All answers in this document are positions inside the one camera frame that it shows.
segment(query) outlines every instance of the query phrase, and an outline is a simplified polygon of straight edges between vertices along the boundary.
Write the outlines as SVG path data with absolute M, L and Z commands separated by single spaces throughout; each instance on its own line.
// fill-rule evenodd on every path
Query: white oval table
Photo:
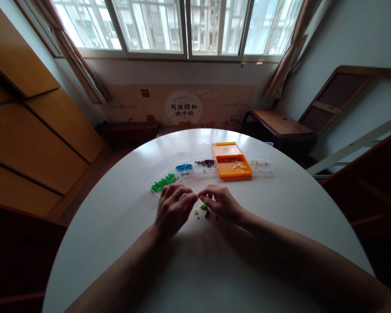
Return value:
M 154 221 L 158 198 L 140 178 L 163 156 L 193 143 L 254 138 L 226 130 L 185 130 L 129 153 L 96 184 L 72 220 L 56 256 L 43 312 L 63 312 Z M 296 162 L 272 148 L 273 173 L 226 180 L 218 173 L 184 175 L 199 192 L 226 185 L 237 201 L 274 223 L 306 235 L 373 275 L 350 224 L 323 188 Z M 221 220 L 194 213 L 142 278 L 137 312 L 322 312 L 330 306 L 272 250 Z

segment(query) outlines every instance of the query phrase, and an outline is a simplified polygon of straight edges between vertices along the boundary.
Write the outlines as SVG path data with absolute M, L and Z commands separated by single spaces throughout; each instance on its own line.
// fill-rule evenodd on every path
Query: clear plastic container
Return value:
M 195 143 L 191 147 L 192 154 L 192 167 L 195 173 L 209 173 L 217 172 L 217 159 L 214 156 L 212 144 L 211 143 Z M 197 161 L 204 160 L 214 160 L 214 165 L 212 167 L 203 166 L 198 164 Z
M 174 167 L 175 171 L 178 172 L 178 174 L 183 175 L 183 174 L 188 174 L 194 172 L 194 164 L 193 160 L 191 157 L 191 152 L 186 151 L 186 152 L 178 152 L 172 155 L 174 159 Z M 177 166 L 178 165 L 183 165 L 183 164 L 191 164 L 192 165 L 192 170 L 182 170 L 178 171 Z
M 142 179 L 148 184 L 149 189 L 154 194 L 156 194 L 158 198 L 161 197 L 162 190 L 155 191 L 152 189 L 152 186 L 155 183 L 159 182 L 161 179 L 165 179 L 168 174 L 174 174 L 174 178 L 176 178 L 175 183 L 181 180 L 181 176 L 177 174 L 177 171 L 171 168 L 169 159 L 167 157 L 164 157 L 158 162 L 155 162 L 141 172 Z
M 251 141 L 248 143 L 246 159 L 254 172 L 273 172 L 274 165 L 269 158 L 273 143 Z

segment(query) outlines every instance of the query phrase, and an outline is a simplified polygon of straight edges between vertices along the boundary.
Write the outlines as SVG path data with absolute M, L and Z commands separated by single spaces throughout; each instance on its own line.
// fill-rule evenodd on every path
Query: white wall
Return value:
M 298 120 L 339 65 L 391 67 L 391 0 L 340 0 L 278 109 Z M 391 80 L 378 81 L 319 137 L 311 155 L 321 160 L 389 119 Z
M 80 83 L 70 67 L 64 68 L 64 71 L 62 71 L 57 66 L 54 58 L 42 43 L 36 32 L 30 26 L 29 22 L 19 10 L 15 2 L 13 0 L 0 0 L 0 8 L 16 27 L 19 33 L 23 36 L 25 41 L 30 45 L 33 51 L 37 54 L 37 56 L 41 59 L 43 64 L 52 73 L 58 83 L 60 83 L 61 87 L 69 94 L 71 99 L 86 116 L 88 121 L 93 126 L 103 121 L 105 116 L 100 107 L 90 103 L 81 85 L 80 88 L 78 88 Z
M 154 85 L 248 85 L 256 86 L 252 108 L 265 108 L 272 101 L 262 92 L 277 64 L 157 62 L 87 60 L 105 84 Z

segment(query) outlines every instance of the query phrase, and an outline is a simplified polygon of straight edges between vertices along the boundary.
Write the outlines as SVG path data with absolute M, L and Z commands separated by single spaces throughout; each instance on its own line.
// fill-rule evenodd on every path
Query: orange box lid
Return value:
M 242 151 L 240 151 L 236 142 L 228 142 L 228 143 L 216 143 L 212 144 L 213 153 L 216 157 L 220 156 L 238 156 L 242 155 Z

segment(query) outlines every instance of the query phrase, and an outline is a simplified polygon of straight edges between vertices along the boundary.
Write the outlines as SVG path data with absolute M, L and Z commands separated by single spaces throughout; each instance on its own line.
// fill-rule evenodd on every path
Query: beige curtain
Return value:
M 272 75 L 267 87 L 264 90 L 263 97 L 268 99 L 281 98 L 282 88 L 285 84 L 290 67 L 293 63 L 298 44 L 300 43 L 301 37 L 310 22 L 311 13 L 313 11 L 316 0 L 304 0 L 297 20 L 294 25 L 294 31 L 292 33 L 290 47 L 286 50 L 279 61 L 274 74 Z
M 70 64 L 72 70 L 83 86 L 89 98 L 95 104 L 108 103 L 111 100 L 109 93 L 97 79 L 93 70 L 88 66 L 83 56 L 68 36 L 54 6 L 50 0 L 31 0 L 39 14 L 50 27 L 52 34 Z

